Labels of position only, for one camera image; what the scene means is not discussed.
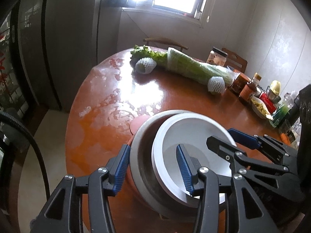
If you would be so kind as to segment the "large steel bowl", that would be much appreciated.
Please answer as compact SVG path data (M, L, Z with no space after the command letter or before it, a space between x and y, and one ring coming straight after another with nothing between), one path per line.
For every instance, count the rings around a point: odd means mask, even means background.
M156 132L165 120L187 110L166 110L149 117L136 132L130 153L133 182L144 201L158 214L171 220L193 222L197 208L174 201L160 186L151 162L151 151Z

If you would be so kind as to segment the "red patterned white bowl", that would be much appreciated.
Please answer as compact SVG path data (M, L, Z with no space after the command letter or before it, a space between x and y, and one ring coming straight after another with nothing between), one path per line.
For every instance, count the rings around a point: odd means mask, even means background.
M214 173L232 176L230 164L206 145L207 138L216 136L236 146L235 141L215 120L193 112L176 114L164 121L156 132L152 145L151 162L160 186L174 201L197 208L199 197L186 191L176 160L176 147L183 144L191 157Z

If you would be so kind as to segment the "green packet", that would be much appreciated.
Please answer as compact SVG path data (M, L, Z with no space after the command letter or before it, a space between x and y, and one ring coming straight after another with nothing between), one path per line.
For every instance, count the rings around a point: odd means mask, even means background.
M272 114L273 120L270 120L270 124L272 125L273 128L276 128L283 118L286 116L286 114L289 112L291 109L291 105L288 104L281 104Z

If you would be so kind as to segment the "tray of yellow snacks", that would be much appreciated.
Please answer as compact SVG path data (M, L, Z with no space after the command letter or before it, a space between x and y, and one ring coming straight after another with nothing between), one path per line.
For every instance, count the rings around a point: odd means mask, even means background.
M250 99L250 102L251 102L253 111L258 117L260 117L261 119L273 120L270 112L268 111L266 105L264 104L262 100L253 96Z

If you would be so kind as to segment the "red packet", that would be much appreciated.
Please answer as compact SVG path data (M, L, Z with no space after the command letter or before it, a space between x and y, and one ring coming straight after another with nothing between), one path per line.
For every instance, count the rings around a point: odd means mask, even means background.
M272 101L268 98L266 93L262 93L259 99L263 101L270 114L273 114L273 112L277 109Z

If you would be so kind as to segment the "yellow-lid container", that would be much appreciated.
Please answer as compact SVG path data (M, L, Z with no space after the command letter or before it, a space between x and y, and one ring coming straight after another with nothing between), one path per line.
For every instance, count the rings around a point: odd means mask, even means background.
M272 81L271 84L266 89L268 99L274 104L277 104L281 100L281 97L279 95L280 89L281 83L277 80Z

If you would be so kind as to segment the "orange-label sauce bottle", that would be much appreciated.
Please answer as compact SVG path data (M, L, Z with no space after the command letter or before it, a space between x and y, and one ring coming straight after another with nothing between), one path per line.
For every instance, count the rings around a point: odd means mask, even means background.
M251 98L257 91L257 86L261 80L261 75L254 73L253 78L244 86L243 90L239 94L239 100L242 103L250 102Z

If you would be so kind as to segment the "right foam-netted fruit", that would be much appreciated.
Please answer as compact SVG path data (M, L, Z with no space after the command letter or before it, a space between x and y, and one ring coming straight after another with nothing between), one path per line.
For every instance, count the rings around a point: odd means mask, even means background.
M221 76L213 76L209 79L207 87L211 94L223 94L225 92L225 81Z

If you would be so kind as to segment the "foam-netted fruit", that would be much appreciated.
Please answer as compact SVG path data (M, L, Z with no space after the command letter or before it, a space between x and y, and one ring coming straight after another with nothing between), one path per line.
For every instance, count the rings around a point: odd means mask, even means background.
M221 76L213 76L209 79L207 87L211 94L223 94L225 92L225 81Z
M135 71L139 74L149 74L156 67L156 61L150 57L144 57L135 64Z

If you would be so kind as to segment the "wooden chair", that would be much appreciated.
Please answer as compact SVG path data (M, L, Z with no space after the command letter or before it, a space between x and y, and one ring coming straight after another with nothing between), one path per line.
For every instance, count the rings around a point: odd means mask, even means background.
M175 46L175 47L180 48L180 52L182 52L183 50L189 49L188 47L178 43L177 41L174 41L172 39L165 38L165 37L148 37L148 38L144 38L143 42L146 43L147 45L149 45L150 42L153 42L153 43L158 43L158 44Z
M232 67L242 73L245 72L246 67L247 67L247 61L245 59L240 57L235 52L232 52L224 47L221 50L228 54L226 62L225 62L225 66Z

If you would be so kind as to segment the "clear jar black lid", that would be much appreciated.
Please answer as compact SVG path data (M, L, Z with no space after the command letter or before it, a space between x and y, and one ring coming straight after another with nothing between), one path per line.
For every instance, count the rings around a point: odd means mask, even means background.
M224 67L228 54L216 47L213 47L207 58L207 63Z

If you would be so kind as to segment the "wrapped celery bundle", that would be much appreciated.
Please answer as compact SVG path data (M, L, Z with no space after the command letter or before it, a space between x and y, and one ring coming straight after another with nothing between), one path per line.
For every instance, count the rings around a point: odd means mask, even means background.
M131 65L135 65L142 58L151 58L165 70L177 73L203 85L207 85L211 77L218 76L223 78L226 86L231 86L238 77L238 73L229 68L196 61L172 47L168 48L168 50L153 50L145 45L136 45L130 53L132 55Z

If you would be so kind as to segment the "left foam-netted fruit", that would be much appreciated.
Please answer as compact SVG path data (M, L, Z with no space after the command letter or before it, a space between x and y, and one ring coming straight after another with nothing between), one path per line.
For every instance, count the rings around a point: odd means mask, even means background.
M144 57L135 64L135 71L139 74L149 74L156 67L156 61L150 57Z

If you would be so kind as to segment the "grey refrigerator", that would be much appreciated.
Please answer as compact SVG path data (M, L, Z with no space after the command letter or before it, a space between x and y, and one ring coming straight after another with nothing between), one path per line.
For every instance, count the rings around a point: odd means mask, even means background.
M29 108L70 111L90 70L116 51L115 0L19 0L10 55Z

